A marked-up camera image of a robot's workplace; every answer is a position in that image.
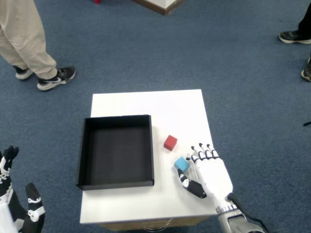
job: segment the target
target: robotic hand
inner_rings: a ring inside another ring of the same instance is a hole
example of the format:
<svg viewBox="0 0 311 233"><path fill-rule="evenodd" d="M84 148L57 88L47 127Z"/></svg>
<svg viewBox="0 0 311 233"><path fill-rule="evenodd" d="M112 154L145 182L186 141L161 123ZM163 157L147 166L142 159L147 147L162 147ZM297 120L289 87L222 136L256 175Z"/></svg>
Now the robotic hand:
<svg viewBox="0 0 311 233"><path fill-rule="evenodd" d="M183 187L200 198L211 197L224 233L265 233L260 226L248 222L240 210L232 194L233 185L230 176L217 151L210 144L202 143L199 147L191 148L194 153L187 160L191 160L195 166L202 184L188 179L179 169L178 175Z"/></svg>
<svg viewBox="0 0 311 233"><path fill-rule="evenodd" d="M19 203L12 188L10 171L18 148L10 146L3 155L0 152L0 233L40 233L44 224L45 210L35 186L26 186L28 211Z"/></svg>

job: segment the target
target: blue carpet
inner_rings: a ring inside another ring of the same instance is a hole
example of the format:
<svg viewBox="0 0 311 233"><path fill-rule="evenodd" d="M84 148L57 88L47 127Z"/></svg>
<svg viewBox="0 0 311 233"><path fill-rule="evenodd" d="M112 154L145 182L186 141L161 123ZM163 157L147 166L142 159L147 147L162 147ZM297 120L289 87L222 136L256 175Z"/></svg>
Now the blue carpet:
<svg viewBox="0 0 311 233"><path fill-rule="evenodd" d="M245 209L278 233L310 232L311 47L286 45L308 0L186 1L163 17L129 0L36 1L47 50L77 77L47 93L0 59L0 147L20 147L12 179L23 204L34 182L46 233L102 233L80 225L75 186L81 126L93 93L201 88L213 142ZM170 233L220 233L213 217Z"/></svg>

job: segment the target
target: blue cube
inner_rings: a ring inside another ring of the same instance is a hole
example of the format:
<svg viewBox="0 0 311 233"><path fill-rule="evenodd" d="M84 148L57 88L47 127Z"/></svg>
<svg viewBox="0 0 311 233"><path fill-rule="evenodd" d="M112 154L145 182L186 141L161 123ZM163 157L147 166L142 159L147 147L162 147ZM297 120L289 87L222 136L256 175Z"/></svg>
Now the blue cube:
<svg viewBox="0 0 311 233"><path fill-rule="evenodd" d="M180 169L182 170L183 172L185 172L188 167L190 166L189 163L183 158L183 157L180 157L175 163L174 163L174 166L176 169Z"/></svg>

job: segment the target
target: open black box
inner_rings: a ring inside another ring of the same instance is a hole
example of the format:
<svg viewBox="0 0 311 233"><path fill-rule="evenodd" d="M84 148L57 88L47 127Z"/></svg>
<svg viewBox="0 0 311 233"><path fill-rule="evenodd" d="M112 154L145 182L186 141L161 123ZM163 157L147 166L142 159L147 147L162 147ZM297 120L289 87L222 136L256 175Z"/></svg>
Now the open black box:
<svg viewBox="0 0 311 233"><path fill-rule="evenodd" d="M86 118L78 169L82 190L154 185L151 116Z"/></svg>

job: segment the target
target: sneaker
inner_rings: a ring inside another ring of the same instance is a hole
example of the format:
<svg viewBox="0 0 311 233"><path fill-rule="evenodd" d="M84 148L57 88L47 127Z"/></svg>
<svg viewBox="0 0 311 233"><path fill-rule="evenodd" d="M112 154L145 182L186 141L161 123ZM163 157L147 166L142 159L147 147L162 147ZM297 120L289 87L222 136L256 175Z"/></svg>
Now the sneaker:
<svg viewBox="0 0 311 233"><path fill-rule="evenodd" d="M17 66L13 66L13 67L16 70L15 77L19 80L26 80L33 74L33 72L30 69L21 69Z"/></svg>
<svg viewBox="0 0 311 233"><path fill-rule="evenodd" d="M302 44L311 44L311 36L301 35L298 31L293 32L282 32L279 36L280 40L286 44L291 43L302 43Z"/></svg>
<svg viewBox="0 0 311 233"><path fill-rule="evenodd" d="M58 85L69 83L76 75L74 67L61 68L57 70L57 75L51 79L38 79L37 87L41 91L47 91Z"/></svg>
<svg viewBox="0 0 311 233"><path fill-rule="evenodd" d="M301 72L301 77L311 82L311 62L310 58L308 59L308 64L306 68Z"/></svg>

